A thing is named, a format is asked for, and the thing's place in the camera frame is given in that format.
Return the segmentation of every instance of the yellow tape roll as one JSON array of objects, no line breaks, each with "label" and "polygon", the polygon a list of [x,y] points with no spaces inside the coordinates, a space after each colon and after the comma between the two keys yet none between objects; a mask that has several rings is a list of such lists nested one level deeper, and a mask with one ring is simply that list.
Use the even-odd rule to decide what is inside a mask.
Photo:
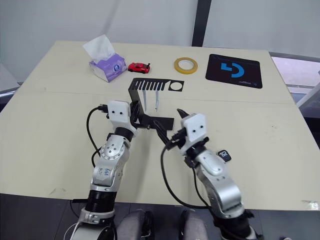
[{"label": "yellow tape roll", "polygon": [[[182,61],[182,60],[188,60],[190,62],[193,63],[193,68],[191,69],[183,69],[179,66],[179,62]],[[195,60],[193,60],[192,58],[190,57],[180,57],[178,58],[177,60],[174,61],[174,68],[175,70],[177,70],[179,73],[182,73],[182,74],[193,74],[195,71],[197,71],[198,69],[198,64]]]}]

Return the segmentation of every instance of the black mouse pad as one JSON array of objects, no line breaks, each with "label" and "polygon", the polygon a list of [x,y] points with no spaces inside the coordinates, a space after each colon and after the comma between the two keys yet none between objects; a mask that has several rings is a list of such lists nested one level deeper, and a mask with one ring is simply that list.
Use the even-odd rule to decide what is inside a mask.
[{"label": "black mouse pad", "polygon": [[210,54],[205,78],[256,89],[262,88],[260,63],[242,58]]}]

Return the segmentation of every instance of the tissue box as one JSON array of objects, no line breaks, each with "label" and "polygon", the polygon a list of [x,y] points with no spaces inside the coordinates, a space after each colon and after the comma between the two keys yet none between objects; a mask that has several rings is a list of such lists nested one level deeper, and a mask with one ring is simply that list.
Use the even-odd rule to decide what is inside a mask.
[{"label": "tissue box", "polygon": [[111,82],[127,70],[125,59],[116,53],[107,60],[100,60],[98,63],[91,61],[89,65],[96,76],[107,82]]}]

